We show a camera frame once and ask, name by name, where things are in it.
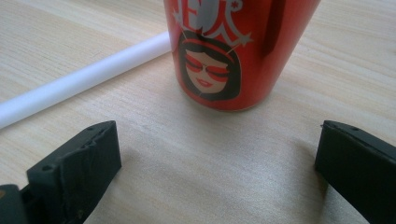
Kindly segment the red drink can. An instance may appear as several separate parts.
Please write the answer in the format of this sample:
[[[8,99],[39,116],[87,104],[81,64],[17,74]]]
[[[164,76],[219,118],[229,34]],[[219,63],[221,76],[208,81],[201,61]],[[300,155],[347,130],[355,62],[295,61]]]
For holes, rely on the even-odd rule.
[[[271,92],[320,0],[163,0],[177,81],[237,111]]]

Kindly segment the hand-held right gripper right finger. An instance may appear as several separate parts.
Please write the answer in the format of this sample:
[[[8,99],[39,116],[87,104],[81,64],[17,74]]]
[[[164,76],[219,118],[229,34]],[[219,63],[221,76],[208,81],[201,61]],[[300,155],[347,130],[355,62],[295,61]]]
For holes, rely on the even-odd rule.
[[[396,224],[396,147],[345,123],[326,120],[316,170],[370,224]]]

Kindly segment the white straw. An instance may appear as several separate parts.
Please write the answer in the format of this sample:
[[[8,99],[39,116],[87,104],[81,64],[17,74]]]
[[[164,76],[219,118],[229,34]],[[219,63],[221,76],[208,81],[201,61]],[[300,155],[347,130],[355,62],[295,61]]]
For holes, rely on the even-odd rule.
[[[0,129],[80,94],[169,52],[169,34],[163,32],[71,74],[0,103]]]

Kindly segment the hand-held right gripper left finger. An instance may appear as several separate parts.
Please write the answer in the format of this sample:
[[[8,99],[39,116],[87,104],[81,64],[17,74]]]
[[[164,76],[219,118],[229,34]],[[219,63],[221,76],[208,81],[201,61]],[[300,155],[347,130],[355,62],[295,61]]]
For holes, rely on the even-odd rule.
[[[121,168],[114,120],[92,125],[27,171],[31,224],[83,224]]]

